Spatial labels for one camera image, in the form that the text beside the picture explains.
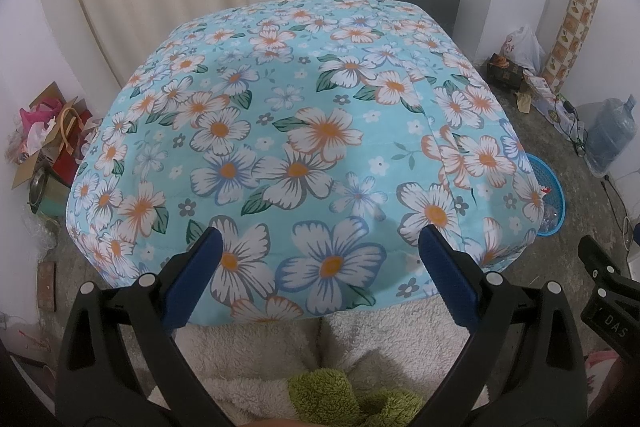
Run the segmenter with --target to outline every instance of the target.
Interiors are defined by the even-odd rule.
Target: green bucket
[[[40,167],[29,183],[31,212],[49,217],[64,216],[69,191],[70,189],[52,176],[45,167]]]

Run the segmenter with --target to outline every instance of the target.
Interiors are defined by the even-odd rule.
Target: concrete floor
[[[518,285],[540,287],[548,280],[561,283],[574,312],[583,352],[587,354],[606,347],[604,341],[580,320],[580,312],[588,301],[593,284],[577,254],[580,238],[591,234],[609,252],[623,273],[626,271],[626,252],[606,194],[600,181],[591,176],[584,161],[575,155],[571,144],[562,139],[540,113],[534,108],[530,114],[520,113],[515,107],[512,94],[496,92],[496,96],[527,152],[543,159],[555,171],[564,189],[567,204],[562,229],[551,237],[537,238],[523,256],[508,267],[505,275],[511,283]],[[613,192],[611,198],[618,216],[624,216],[623,206]],[[55,261],[57,265],[57,310],[55,313],[42,312],[40,322],[43,334],[52,347],[49,363],[56,367],[64,327],[78,288],[87,280],[94,281],[100,287],[105,284],[78,252],[64,228],[60,233],[58,246],[47,255],[46,261]],[[123,334],[143,389],[150,391],[153,380],[135,336],[130,328],[126,328]],[[516,340],[516,336],[510,335],[505,342],[503,356],[489,382],[492,394],[501,389],[501,382],[506,378]]]

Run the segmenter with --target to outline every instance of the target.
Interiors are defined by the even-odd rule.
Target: blue basket
[[[560,186],[560,182],[556,175],[551,170],[549,165],[544,163],[537,156],[533,156],[532,154],[527,154],[529,157],[529,163],[531,163],[531,168],[533,169],[533,174],[536,176],[538,183],[541,186],[545,186],[551,189],[545,198],[544,202],[546,204],[553,205],[558,211],[558,224],[552,230],[548,232],[538,232],[538,235],[546,237],[548,235],[554,235],[560,227],[562,227],[562,223],[564,223],[564,214],[566,213],[566,204],[564,203],[564,192],[562,191],[562,187]]]

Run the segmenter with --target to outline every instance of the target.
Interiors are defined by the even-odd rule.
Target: pink bag
[[[46,126],[49,120],[59,115],[60,110],[62,110],[62,102],[56,98],[44,98],[36,107],[32,107],[30,111],[20,108],[24,135],[29,135],[31,126],[36,122],[44,122]]]

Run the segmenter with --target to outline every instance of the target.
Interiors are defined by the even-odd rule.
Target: floral bedspread
[[[502,108],[431,17],[290,0],[176,28],[113,103],[66,222],[114,286],[219,229],[191,316],[216,325],[431,296],[422,227],[501,270],[542,213]]]

